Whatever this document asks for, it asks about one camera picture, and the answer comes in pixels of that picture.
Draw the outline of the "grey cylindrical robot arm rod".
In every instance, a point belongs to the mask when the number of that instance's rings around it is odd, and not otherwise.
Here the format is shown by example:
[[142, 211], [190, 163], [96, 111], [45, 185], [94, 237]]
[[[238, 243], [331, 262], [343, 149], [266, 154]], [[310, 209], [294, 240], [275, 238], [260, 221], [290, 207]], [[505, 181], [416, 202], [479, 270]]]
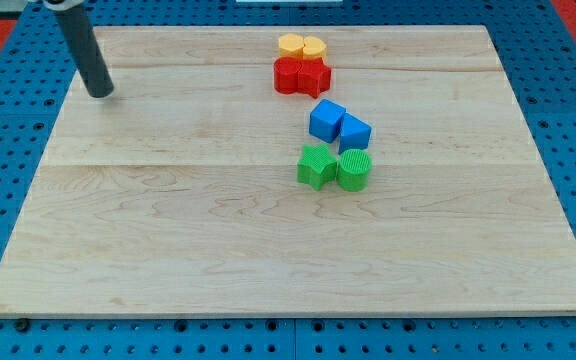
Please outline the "grey cylindrical robot arm rod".
[[56, 17], [82, 82], [93, 98], [105, 98], [114, 84], [97, 42], [83, 0], [46, 0]]

